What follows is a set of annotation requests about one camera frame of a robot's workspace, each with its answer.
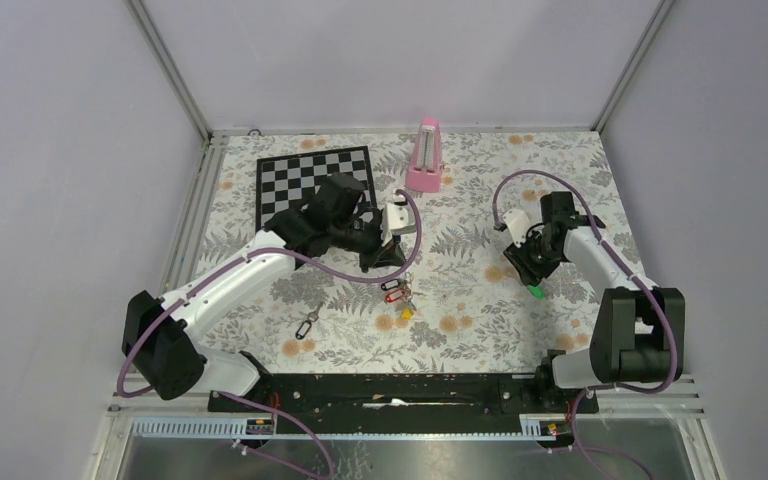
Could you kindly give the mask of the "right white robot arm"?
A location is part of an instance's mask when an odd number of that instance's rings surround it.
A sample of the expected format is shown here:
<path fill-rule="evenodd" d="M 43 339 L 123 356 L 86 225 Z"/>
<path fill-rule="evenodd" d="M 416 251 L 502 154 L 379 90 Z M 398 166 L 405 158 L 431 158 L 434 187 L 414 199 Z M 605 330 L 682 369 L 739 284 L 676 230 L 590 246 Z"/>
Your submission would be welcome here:
<path fill-rule="evenodd" d="M 603 235 L 603 223 L 579 212 L 571 193 L 543 196 L 540 209 L 538 222 L 519 209 L 504 213 L 501 228 L 511 237 L 506 259 L 532 293 L 561 264 L 574 265 L 599 309 L 588 348 L 548 355 L 547 376 L 533 386 L 537 405 L 557 412 L 572 400 L 573 389 L 596 385 L 638 391 L 670 385 L 683 369 L 683 294 L 633 272 Z"/>

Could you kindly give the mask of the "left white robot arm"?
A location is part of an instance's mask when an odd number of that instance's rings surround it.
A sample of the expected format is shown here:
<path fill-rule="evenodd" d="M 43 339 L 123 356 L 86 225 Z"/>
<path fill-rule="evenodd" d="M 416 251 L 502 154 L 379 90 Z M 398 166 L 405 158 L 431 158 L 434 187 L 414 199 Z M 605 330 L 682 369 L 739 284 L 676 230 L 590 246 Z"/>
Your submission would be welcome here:
<path fill-rule="evenodd" d="M 403 235 L 421 237 L 415 200 L 396 190 L 383 207 L 362 209 L 365 186 L 349 174 L 331 174 L 301 206 L 275 213 L 251 241 L 203 276 L 128 302 L 117 393 L 155 392 L 176 399 L 190 391 L 227 392 L 248 411 L 269 401 L 266 372 L 246 353 L 202 345 L 231 310 L 277 280 L 308 265 L 349 282 L 381 284 L 399 278 L 419 249 L 406 256 Z"/>

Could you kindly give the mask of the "keyring with coloured key tags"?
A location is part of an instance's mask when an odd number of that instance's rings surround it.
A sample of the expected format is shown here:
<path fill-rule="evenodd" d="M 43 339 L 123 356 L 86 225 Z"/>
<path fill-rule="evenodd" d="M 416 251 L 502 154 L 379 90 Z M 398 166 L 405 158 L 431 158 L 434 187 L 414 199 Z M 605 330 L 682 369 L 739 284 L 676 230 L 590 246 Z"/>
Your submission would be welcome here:
<path fill-rule="evenodd" d="M 401 277 L 382 282 L 379 288 L 384 292 L 384 300 L 388 304 L 398 304 L 400 317 L 411 320 L 417 312 L 413 302 L 412 275 L 406 273 Z"/>

